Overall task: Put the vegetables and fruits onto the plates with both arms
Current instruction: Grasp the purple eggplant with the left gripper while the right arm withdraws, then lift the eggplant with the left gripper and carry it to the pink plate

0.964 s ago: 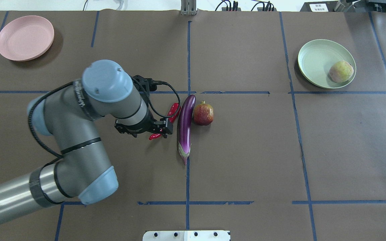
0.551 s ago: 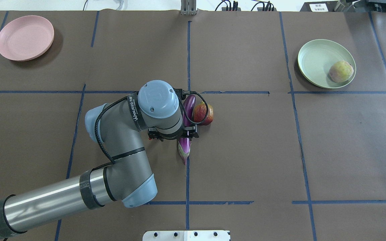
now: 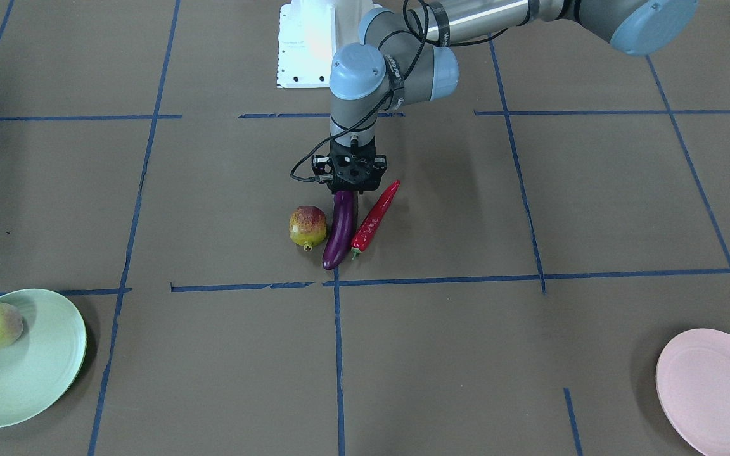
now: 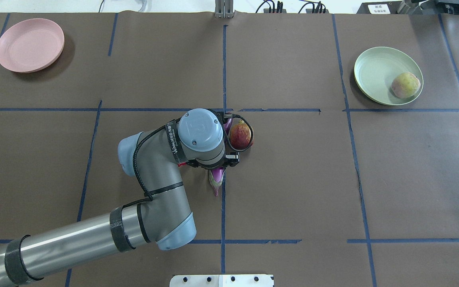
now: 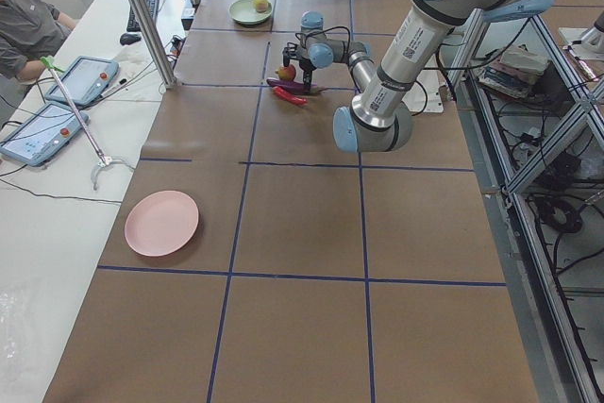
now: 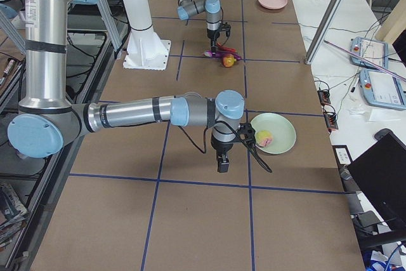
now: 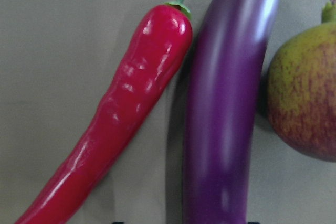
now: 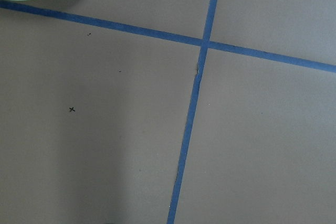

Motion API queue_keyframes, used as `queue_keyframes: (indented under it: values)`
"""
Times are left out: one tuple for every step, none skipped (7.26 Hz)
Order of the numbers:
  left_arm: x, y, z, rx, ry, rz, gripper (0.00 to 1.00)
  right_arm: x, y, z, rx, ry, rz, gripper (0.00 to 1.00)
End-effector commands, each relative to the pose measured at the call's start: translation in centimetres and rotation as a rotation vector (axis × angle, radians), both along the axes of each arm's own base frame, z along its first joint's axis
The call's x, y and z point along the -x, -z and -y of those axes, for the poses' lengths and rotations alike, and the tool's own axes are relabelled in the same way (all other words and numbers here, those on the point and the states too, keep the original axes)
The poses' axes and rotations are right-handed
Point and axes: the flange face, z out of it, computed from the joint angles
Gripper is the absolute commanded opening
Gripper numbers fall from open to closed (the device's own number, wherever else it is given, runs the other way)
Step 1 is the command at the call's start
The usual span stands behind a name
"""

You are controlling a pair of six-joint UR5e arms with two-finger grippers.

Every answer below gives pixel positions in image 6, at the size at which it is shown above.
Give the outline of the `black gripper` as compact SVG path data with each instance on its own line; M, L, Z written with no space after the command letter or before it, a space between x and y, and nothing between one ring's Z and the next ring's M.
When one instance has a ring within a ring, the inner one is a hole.
M233 142L221 142L219 140L211 140L211 146L216 151L216 158L218 163L218 172L227 173L230 161L227 153L233 147Z
M207 37L210 39L210 48L211 48L211 57L215 58L216 57L216 52L217 52L217 40L220 35L220 30L211 30L207 29Z

